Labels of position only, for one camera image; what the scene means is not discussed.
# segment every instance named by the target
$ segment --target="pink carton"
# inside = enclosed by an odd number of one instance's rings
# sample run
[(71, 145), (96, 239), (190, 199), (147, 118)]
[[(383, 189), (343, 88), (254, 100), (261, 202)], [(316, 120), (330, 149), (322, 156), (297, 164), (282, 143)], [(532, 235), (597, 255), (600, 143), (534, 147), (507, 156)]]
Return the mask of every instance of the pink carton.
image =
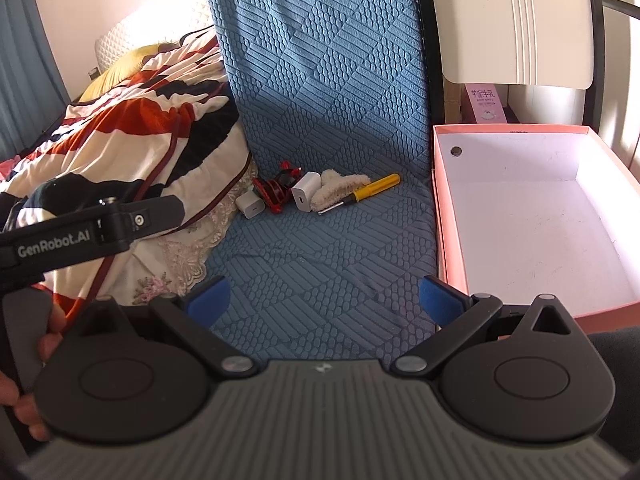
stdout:
[(500, 97), (493, 84), (466, 84), (462, 92), (462, 122), (505, 124)]
[(438, 274), (554, 294), (587, 333), (640, 325), (640, 184), (587, 126), (434, 127)]

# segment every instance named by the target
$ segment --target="red and white blanket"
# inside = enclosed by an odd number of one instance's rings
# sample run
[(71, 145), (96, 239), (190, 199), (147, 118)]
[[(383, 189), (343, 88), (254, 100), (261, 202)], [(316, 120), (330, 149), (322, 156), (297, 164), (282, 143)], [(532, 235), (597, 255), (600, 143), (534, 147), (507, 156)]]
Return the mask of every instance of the red and white blanket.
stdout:
[[(251, 161), (213, 28), (158, 54), (61, 126), (0, 182), (0, 225), (26, 226), (97, 205), (175, 195), (192, 225)], [(108, 290), (130, 252), (49, 272), (40, 285), (73, 315)]]

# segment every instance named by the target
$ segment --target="metal screw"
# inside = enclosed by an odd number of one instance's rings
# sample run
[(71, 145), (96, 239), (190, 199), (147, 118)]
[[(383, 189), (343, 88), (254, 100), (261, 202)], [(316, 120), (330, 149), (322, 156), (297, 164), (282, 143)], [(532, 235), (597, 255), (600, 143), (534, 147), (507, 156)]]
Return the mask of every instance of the metal screw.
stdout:
[(417, 374), (427, 367), (427, 361), (417, 355), (404, 355), (396, 359), (396, 368), (408, 374)]
[(232, 374), (241, 374), (250, 370), (254, 362), (243, 355), (232, 355), (222, 359), (222, 369)]

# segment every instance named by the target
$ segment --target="human hand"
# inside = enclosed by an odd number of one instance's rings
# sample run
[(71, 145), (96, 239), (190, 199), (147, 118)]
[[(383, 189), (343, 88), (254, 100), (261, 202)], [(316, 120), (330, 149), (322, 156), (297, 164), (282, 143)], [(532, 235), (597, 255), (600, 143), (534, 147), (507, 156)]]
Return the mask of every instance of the human hand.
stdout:
[[(38, 342), (38, 354), (43, 363), (49, 361), (62, 341), (60, 332), (65, 325), (65, 313), (60, 307), (54, 305), (49, 318), (49, 333)], [(33, 394), (20, 396), (16, 384), (2, 372), (0, 372), (0, 404), (14, 407), (16, 418), (29, 427), (29, 432), (35, 440), (44, 442), (50, 439), (49, 430), (38, 413)]]

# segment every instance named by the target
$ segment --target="yellow screwdriver handle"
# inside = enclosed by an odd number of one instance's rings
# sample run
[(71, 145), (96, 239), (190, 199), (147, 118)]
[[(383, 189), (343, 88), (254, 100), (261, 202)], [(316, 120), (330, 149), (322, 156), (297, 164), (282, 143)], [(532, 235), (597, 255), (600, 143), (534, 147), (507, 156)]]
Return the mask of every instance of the yellow screwdriver handle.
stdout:
[(397, 184), (400, 184), (400, 175), (393, 173), (385, 178), (372, 182), (368, 186), (361, 187), (359, 190), (354, 191), (353, 195), (356, 197), (356, 202), (360, 202), (360, 200), (377, 195), (378, 193), (386, 191)]

